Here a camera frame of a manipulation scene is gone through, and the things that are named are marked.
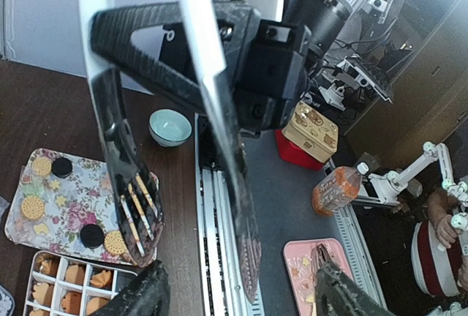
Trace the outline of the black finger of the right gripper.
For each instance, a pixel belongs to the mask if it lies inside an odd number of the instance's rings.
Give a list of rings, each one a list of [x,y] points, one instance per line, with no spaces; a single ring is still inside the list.
[[[252,42],[252,8],[241,1],[215,1],[214,13],[233,90]],[[178,3],[97,12],[91,49],[147,91],[193,111],[204,109]]]

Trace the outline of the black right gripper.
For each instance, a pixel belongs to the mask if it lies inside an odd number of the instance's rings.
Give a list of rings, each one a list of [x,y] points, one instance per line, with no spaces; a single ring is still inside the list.
[[[311,40],[303,24],[264,20],[253,8],[217,8],[230,90],[241,128],[262,132],[285,127],[306,88]]]

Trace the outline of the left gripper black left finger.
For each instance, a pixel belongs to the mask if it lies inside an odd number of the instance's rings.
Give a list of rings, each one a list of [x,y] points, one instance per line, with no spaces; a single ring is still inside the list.
[[[160,260],[145,267],[119,294],[91,315],[168,316],[169,276]]]

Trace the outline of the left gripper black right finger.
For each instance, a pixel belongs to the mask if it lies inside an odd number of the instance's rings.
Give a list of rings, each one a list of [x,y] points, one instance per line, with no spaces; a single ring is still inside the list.
[[[317,315],[393,315],[361,290],[333,261],[326,261],[317,271],[315,304]]]

